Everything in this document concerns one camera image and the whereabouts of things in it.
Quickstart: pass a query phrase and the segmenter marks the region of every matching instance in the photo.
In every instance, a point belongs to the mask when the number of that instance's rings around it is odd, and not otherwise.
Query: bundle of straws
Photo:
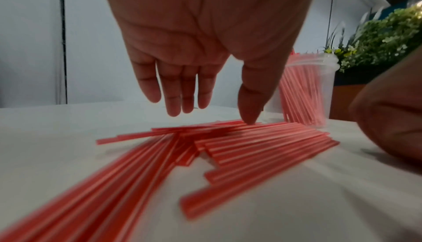
[[[287,65],[279,87],[285,121],[306,126],[325,126],[318,65]]]
[[[299,123],[246,125],[240,120],[155,128],[101,139],[149,137],[117,160],[0,234],[0,242],[129,241],[154,192],[176,166],[206,152],[216,168],[209,186],[180,199],[195,219],[338,142]]]

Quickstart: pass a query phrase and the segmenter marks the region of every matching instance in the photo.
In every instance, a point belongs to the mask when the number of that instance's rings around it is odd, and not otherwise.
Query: transparent container
[[[325,127],[325,119],[330,115],[335,72],[340,68],[337,62],[333,54],[291,55],[280,87],[265,105],[260,121],[274,123],[286,120]],[[318,120],[309,120],[309,114]]]

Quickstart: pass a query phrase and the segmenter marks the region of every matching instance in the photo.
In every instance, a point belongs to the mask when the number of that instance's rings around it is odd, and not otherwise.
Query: foliage
[[[340,71],[358,65],[394,65],[422,44],[422,8],[413,6],[397,9],[383,20],[371,20],[358,27],[357,32],[337,49],[333,48],[333,32],[325,47],[339,59]]]

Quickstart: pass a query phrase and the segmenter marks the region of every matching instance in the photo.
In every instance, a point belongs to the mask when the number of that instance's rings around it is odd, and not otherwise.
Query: table surface
[[[265,115],[277,120],[278,114]],[[171,118],[162,105],[93,103],[0,109],[0,228],[25,216],[128,150],[95,139],[216,120],[234,108]],[[154,195],[134,241],[422,241],[422,177],[384,154],[352,122],[329,120],[341,144],[188,222],[178,199],[206,186],[212,166],[177,167]]]

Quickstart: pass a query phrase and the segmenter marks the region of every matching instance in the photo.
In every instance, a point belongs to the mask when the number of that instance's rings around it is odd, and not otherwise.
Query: human hand
[[[167,112],[209,105],[216,76],[233,54],[244,61],[238,107],[254,123],[278,85],[311,0],[108,0],[139,86]]]
[[[422,46],[370,82],[350,112],[387,153],[422,161]]]

